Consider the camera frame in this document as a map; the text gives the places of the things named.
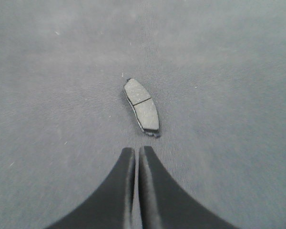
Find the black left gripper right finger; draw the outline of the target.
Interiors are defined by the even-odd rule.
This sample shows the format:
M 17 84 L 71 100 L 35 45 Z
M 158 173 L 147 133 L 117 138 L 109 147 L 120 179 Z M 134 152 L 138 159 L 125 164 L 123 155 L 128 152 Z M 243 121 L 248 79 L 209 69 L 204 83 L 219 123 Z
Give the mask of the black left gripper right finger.
M 143 146 L 139 151 L 138 191 L 145 229 L 235 228 L 189 196 L 151 146 Z

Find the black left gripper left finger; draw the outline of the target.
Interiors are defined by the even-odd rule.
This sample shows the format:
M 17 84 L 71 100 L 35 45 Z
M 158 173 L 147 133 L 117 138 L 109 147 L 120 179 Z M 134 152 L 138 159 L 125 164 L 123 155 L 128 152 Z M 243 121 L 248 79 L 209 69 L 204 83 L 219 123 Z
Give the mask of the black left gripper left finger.
M 75 210 L 49 229 L 131 229 L 135 152 L 123 148 L 101 185 Z

